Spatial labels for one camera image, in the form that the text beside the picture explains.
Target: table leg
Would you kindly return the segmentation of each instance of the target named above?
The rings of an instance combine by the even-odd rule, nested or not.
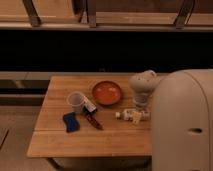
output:
[[[96,0],[87,0],[87,17],[90,27],[96,27]]]
[[[61,166],[53,159],[53,158],[46,158],[46,160],[54,167],[56,170],[61,169]]]

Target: knife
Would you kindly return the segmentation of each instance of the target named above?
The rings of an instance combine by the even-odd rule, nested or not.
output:
[[[98,130],[103,130],[102,125],[101,125],[91,114],[86,114],[85,116],[86,116],[88,122],[89,122],[93,127],[95,127],[95,128],[98,129]]]

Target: white robot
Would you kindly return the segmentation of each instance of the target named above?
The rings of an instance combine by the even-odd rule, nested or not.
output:
[[[153,171],[213,171],[213,69],[130,79],[133,101],[151,101]]]

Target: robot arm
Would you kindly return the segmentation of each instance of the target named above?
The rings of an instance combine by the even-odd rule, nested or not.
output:
[[[149,96],[163,78],[165,76],[157,76],[152,70],[135,74],[130,78],[129,85],[134,93],[133,102],[137,107],[146,108]]]

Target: wood grain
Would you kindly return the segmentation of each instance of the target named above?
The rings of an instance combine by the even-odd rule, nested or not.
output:
[[[75,15],[71,0],[33,0],[42,22],[78,22],[82,13]],[[22,0],[1,0],[0,21],[28,21]]]
[[[99,24],[172,25],[178,13],[97,12]],[[213,25],[213,14],[192,14],[188,25]]]
[[[95,157],[151,155],[150,122],[134,125],[117,120],[116,111],[133,107],[130,76],[55,76],[46,93],[32,140],[29,157]],[[95,103],[91,90],[99,81],[114,81],[123,91],[122,100],[113,106]],[[84,114],[77,115],[80,130],[66,133],[62,117],[71,112],[67,97],[72,91],[82,91],[98,108],[94,117],[104,130],[92,127]]]

